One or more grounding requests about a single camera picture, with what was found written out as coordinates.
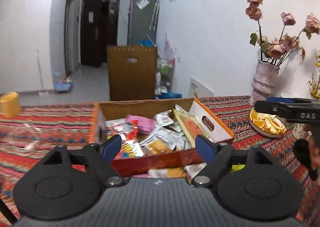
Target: plate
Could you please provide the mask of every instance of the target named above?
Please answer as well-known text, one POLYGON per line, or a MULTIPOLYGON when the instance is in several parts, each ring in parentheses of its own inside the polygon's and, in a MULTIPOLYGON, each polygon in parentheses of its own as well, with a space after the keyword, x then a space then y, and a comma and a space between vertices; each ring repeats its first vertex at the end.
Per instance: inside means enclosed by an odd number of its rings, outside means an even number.
MULTIPOLYGON (((279 125, 283 125, 283 123, 282 123, 277 117, 274 118, 274 121, 275 121, 276 123, 278 123, 279 125)), ((272 133, 270 133, 270 132, 266 132, 265 130, 259 128, 258 126, 256 126, 256 125, 252 122, 252 120, 250 119, 250 115, 249 115, 249 123, 250 123, 250 125, 252 126, 252 128, 254 128, 254 130, 255 130, 256 132, 258 132, 260 135, 263 135, 263 136, 265 136, 265 137, 268 137, 268 138, 281 138, 281 137, 283 137, 283 135, 284 135, 284 133, 281 134, 281 135, 272 134, 272 133)))

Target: gray tile floor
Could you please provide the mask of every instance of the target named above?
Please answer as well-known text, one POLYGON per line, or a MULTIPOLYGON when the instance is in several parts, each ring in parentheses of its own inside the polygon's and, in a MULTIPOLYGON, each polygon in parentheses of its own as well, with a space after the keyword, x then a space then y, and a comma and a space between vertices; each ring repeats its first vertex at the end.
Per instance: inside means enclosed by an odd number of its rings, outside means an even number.
POLYGON ((49 92, 48 95, 21 93, 21 106, 49 105, 80 102, 109 101, 108 66, 100 68, 80 66, 71 76, 73 88, 69 93, 49 92))

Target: yellow container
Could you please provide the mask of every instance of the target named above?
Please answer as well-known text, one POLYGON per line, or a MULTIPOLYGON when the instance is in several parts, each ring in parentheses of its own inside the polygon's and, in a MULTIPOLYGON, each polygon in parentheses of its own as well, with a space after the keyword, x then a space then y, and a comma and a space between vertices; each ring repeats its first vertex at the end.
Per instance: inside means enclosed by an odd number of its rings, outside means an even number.
POLYGON ((1 108, 6 118, 12 118, 21 111, 18 96, 18 93, 11 92, 0 97, 1 108))

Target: doorway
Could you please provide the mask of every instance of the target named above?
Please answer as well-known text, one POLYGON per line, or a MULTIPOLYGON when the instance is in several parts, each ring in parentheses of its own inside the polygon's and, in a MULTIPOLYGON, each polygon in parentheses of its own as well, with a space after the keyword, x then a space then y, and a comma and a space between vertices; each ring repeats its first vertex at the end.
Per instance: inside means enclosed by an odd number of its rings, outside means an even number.
POLYGON ((69 76, 74 71, 73 57, 73 13, 75 9, 75 0, 66 0, 64 12, 64 64, 66 76, 69 76))
POLYGON ((107 45, 117 45, 120 0, 83 0, 81 64, 99 67, 107 62, 107 45))

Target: table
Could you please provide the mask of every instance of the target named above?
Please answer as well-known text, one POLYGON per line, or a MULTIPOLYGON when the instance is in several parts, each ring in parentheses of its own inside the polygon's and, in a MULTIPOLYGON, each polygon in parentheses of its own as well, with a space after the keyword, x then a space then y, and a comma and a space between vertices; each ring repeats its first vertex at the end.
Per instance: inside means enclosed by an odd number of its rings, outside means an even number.
MULTIPOLYGON (((207 108, 216 114, 235 133, 233 146, 236 149, 248 149, 252 145, 261 145, 272 155, 279 158, 302 184, 305 189, 304 201, 297 218, 312 226, 318 216, 320 187, 311 182, 307 169, 294 157, 292 147, 295 137, 292 127, 283 138, 268 139, 258 135, 248 123, 251 110, 249 96, 226 96, 199 99, 207 108)), ((65 144, 69 149, 81 149, 93 133, 94 104, 69 104, 23 107, 22 112, 14 119, 0 115, 0 197, 16 214, 18 212, 12 200, 12 189, 15 183, 37 161, 57 144, 65 144), (32 123, 44 131, 44 140, 36 150, 22 152, 19 148, 8 145, 7 135, 23 123, 32 123)), ((17 134, 11 144, 23 148, 32 140, 24 134, 17 134)))

